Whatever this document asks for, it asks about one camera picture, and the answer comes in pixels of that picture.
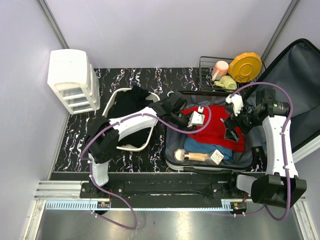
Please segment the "red cloth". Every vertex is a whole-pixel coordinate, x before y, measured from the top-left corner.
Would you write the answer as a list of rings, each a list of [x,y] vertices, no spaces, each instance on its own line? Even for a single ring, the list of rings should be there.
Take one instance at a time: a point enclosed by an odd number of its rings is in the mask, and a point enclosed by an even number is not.
[[[239,141],[231,141],[224,138],[225,126],[220,121],[220,118],[226,119],[229,117],[225,107],[218,105],[210,105],[211,119],[208,126],[201,132],[195,134],[189,134],[187,137],[191,137],[199,143],[220,145],[222,147],[232,150],[232,153],[243,153],[245,151],[244,135],[239,127],[235,128],[236,133],[239,136]]]

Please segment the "blue cloth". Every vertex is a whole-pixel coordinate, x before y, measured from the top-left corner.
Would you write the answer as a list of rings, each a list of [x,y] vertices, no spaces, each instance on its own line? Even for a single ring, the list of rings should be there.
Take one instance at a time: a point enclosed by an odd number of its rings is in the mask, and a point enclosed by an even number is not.
[[[200,143],[191,137],[187,137],[184,141],[184,150],[188,153],[209,154],[215,150],[219,150],[223,155],[224,161],[233,159],[233,151],[221,145]]]

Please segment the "white plastic basin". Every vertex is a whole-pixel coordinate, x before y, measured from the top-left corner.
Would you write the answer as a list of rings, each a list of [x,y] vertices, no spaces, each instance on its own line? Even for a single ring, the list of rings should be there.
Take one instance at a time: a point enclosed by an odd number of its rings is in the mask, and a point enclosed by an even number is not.
[[[116,96],[117,96],[117,94],[119,92],[126,92],[126,91],[129,91],[129,90],[131,90],[131,88],[119,88],[119,89],[117,89],[111,95],[109,101],[107,102],[107,105],[106,105],[106,107],[105,107],[105,109],[103,111],[102,116],[107,118],[109,110],[113,106],[113,104],[115,103]],[[150,93],[150,95],[145,98],[146,100],[152,100],[153,102],[158,102],[160,100],[160,98],[159,98],[159,96],[157,94],[155,94],[153,92],[149,92],[149,93]],[[150,128],[148,137],[144,141],[144,143],[143,143],[143,145],[141,147],[135,147],[135,146],[133,146],[131,144],[126,144],[126,145],[122,145],[122,146],[117,146],[116,149],[117,150],[121,150],[121,151],[128,151],[128,152],[140,152],[140,151],[144,150],[147,147],[147,145],[148,145],[148,143],[149,143],[149,141],[151,139],[153,130],[154,130],[154,126],[152,126]]]

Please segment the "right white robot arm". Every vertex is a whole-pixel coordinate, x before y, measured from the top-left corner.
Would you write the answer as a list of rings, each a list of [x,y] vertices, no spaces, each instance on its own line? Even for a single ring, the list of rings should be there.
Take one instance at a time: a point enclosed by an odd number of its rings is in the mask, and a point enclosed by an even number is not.
[[[262,89],[256,94],[253,110],[245,111],[247,103],[237,93],[226,100],[233,105],[230,116],[235,126],[244,133],[262,128],[266,145],[266,169],[260,176],[239,173],[227,185],[228,195],[239,198],[245,193],[254,203],[290,209],[307,190],[307,182],[299,178],[296,170],[290,138],[293,102],[287,92],[285,101],[277,99],[276,91]]]

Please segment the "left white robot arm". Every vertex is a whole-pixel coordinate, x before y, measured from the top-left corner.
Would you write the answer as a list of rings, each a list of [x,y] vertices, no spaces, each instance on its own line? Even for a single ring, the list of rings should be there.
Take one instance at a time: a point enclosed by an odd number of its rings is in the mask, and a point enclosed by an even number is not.
[[[225,98],[203,95],[201,101],[195,94],[172,92],[166,99],[154,101],[147,97],[146,104],[137,109],[127,100],[119,100],[115,93],[103,113],[106,120],[93,126],[85,140],[90,163],[90,178],[94,183],[90,192],[97,198],[108,193],[107,182],[109,160],[117,147],[131,146],[139,152],[149,143],[153,128],[161,122],[166,125],[165,157],[168,166],[177,171],[199,165],[200,161],[188,158],[177,160],[178,149],[192,153],[218,153],[224,161],[232,161],[236,153],[245,150],[244,137],[239,128],[235,132],[238,140],[225,138],[224,118],[229,115]]]

